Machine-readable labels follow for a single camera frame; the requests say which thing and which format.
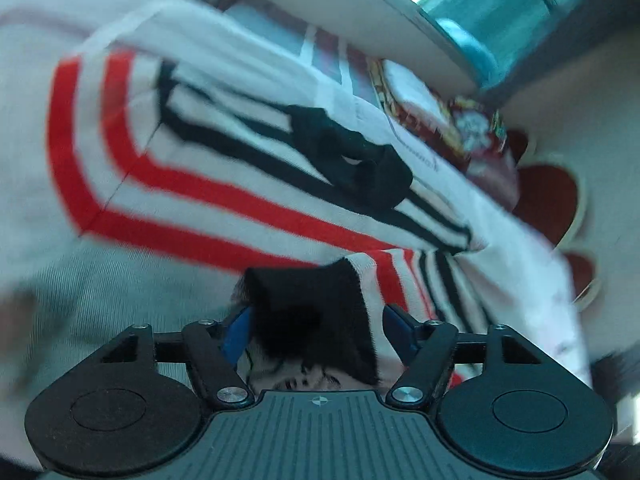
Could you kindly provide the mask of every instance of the silver bolt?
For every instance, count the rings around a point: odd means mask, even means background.
[[[235,404],[236,402],[242,402],[249,396],[249,393],[244,388],[238,386],[228,386],[218,391],[218,398],[222,402],[228,404]]]
[[[394,390],[391,396],[403,404],[412,404],[421,400],[424,394],[421,390],[413,386],[400,386],[400,388]]]

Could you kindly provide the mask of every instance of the floor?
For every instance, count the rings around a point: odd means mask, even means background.
[[[640,30],[610,40],[528,87],[504,108],[510,125],[560,153],[587,183],[578,235],[604,288],[582,314],[592,360],[640,341]]]

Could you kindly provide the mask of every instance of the white fabric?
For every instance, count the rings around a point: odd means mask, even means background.
[[[415,178],[446,197],[471,225],[479,250],[455,259],[490,313],[589,382],[584,343],[571,304],[569,270],[542,237],[505,213],[380,110],[245,32],[228,17],[192,0],[0,0],[0,118],[4,135],[0,150],[4,177],[0,187],[0,290],[28,281],[40,269],[87,243],[79,242],[76,227],[60,207],[48,173],[43,132],[55,66],[63,57],[82,50],[82,45],[91,45],[96,33],[100,41],[95,44],[104,46],[108,38],[119,46],[184,62],[247,94],[289,104],[322,105],[343,126],[362,132],[373,142],[391,144]],[[162,147],[170,149],[159,140],[158,149]],[[191,167],[185,159],[189,152],[185,148],[178,158]],[[104,193],[99,196],[108,200],[113,183],[92,180],[92,184]],[[141,189],[137,190],[136,197],[142,195]],[[151,260],[145,272],[162,272],[166,258]],[[182,275],[190,276],[194,283],[198,283],[198,276],[205,282],[208,279],[207,269],[177,264]],[[135,275],[125,264],[107,268],[110,272],[119,269],[123,280],[132,280]],[[193,304],[185,302],[179,319],[156,320],[159,330],[192,320],[189,316],[197,315],[197,300],[208,297],[215,303],[215,294],[221,294],[220,301],[225,301],[234,279],[232,275],[221,278],[219,290],[206,282]],[[151,287],[146,290],[145,284],[149,285],[141,280],[122,287],[123,308],[133,294],[152,315],[152,302],[162,297]],[[117,326],[123,320],[116,317],[112,321]],[[89,347],[78,346],[67,354],[65,348],[56,345],[49,352],[64,354],[70,363]],[[3,379],[8,370],[0,368]],[[23,410],[24,405],[24,399],[12,399],[0,406],[0,453],[36,465],[14,411]]]
[[[382,61],[382,68],[386,84],[402,108],[432,130],[452,128],[453,124],[440,110],[438,100],[418,76],[407,67],[388,59]]]

